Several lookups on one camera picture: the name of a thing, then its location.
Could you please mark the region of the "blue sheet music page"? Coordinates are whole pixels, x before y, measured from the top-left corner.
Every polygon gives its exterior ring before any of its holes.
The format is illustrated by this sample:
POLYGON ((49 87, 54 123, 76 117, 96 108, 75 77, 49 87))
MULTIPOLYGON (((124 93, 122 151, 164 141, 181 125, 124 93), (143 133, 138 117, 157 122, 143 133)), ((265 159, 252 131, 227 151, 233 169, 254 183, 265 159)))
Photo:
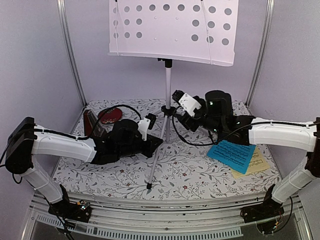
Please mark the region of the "blue sheet music page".
POLYGON ((217 145, 213 145, 208 151, 207 156, 241 174, 245 174, 255 149, 256 145, 241 145, 223 140, 217 145))

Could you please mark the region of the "clear plastic metronome cover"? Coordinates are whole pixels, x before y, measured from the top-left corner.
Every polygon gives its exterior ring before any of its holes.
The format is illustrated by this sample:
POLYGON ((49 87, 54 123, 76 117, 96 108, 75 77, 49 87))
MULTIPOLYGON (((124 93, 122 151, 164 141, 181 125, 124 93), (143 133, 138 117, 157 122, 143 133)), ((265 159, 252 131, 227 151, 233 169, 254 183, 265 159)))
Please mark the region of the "clear plastic metronome cover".
POLYGON ((98 121, 98 117, 92 110, 88 111, 88 119, 91 126, 90 136, 91 137, 102 137, 104 134, 104 127, 102 126, 101 122, 98 121))

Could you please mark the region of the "dark red wooden metronome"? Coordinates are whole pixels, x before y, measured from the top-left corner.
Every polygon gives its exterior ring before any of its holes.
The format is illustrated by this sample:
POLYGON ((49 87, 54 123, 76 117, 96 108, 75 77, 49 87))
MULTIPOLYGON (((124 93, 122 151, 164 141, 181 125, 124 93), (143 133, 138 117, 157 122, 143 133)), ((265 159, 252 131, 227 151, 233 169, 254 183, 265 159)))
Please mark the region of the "dark red wooden metronome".
POLYGON ((84 135, 90 137, 103 137, 107 132, 98 117, 90 109, 83 113, 84 135))

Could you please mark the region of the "yellow paper sheet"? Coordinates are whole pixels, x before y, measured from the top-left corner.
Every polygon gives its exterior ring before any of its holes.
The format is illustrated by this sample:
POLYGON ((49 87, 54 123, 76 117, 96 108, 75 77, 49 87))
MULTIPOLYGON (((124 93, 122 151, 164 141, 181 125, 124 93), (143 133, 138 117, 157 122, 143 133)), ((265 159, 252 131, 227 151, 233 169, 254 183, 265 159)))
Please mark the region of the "yellow paper sheet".
POLYGON ((256 147, 245 174, 240 173, 234 169, 231 169, 231 173, 235 179, 238 179, 254 173, 265 171, 269 168, 270 168, 270 165, 267 163, 265 157, 262 155, 259 148, 256 147))

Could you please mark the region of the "white tripod music stand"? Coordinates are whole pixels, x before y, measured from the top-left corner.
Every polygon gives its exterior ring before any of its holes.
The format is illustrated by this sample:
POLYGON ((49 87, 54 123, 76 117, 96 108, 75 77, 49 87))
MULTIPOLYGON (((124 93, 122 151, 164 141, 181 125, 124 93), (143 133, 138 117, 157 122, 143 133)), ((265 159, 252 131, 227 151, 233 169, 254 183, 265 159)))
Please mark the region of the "white tripod music stand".
POLYGON ((175 60, 234 64, 238 10, 237 0, 111 0, 109 54, 163 61, 169 112, 175 60))

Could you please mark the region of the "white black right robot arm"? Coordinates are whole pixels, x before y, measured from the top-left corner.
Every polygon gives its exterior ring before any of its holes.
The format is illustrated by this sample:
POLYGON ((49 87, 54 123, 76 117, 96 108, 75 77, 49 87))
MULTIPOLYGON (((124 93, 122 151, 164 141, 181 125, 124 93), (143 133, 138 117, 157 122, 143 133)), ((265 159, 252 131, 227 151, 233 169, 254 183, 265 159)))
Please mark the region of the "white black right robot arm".
POLYGON ((234 115, 229 93, 212 90, 204 98, 191 96, 181 90, 172 99, 184 110, 178 121, 195 132, 198 127, 217 135, 217 142, 233 144, 271 145, 304 150, 305 158, 283 180, 270 187, 258 213, 269 218, 291 195, 320 176, 320 120, 286 122, 268 120, 253 115, 234 115))

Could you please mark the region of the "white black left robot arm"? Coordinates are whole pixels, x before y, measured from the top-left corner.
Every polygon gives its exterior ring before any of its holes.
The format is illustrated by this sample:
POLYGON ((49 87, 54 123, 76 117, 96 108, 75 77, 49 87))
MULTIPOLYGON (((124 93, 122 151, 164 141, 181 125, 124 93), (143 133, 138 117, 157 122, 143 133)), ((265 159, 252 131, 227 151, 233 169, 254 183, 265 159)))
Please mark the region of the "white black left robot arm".
POLYGON ((123 119, 114 123, 112 130, 95 135, 94 124, 87 136, 76 136, 44 128, 26 117, 8 137, 0 157, 5 168, 19 175, 39 191, 63 216, 74 213, 74 205, 68 201, 63 188, 49 177, 35 160, 36 155, 51 155, 78 159, 93 165, 115 163, 123 157, 142 154, 151 158, 163 139, 150 135, 156 116, 148 114, 139 122, 123 119))

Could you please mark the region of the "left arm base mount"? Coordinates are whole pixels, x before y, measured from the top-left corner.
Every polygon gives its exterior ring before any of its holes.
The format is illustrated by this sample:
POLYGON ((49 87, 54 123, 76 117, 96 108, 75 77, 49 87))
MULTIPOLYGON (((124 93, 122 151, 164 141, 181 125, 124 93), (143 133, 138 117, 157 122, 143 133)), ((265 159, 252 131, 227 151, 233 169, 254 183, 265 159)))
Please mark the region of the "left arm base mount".
POLYGON ((64 219, 88 223, 92 208, 88 201, 80 200, 72 203, 68 196, 63 196, 62 200, 56 203, 50 203, 48 213, 64 219))

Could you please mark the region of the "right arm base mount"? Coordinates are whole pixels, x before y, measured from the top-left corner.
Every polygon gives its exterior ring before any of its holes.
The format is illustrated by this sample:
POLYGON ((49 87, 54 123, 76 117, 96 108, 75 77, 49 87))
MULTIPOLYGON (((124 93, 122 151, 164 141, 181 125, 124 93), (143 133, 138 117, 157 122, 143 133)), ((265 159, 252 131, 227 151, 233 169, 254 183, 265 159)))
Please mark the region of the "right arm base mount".
POLYGON ((290 213, 285 223, 284 220, 284 208, 282 205, 273 206, 272 204, 266 204, 265 202, 246 206, 240 209, 240 216, 243 218, 245 223, 251 223, 256 221, 262 221, 268 218, 274 218, 273 221, 266 221, 257 223, 256 228, 264 236, 270 236, 280 232, 287 226, 291 220, 293 213, 293 198, 290 196, 290 213))

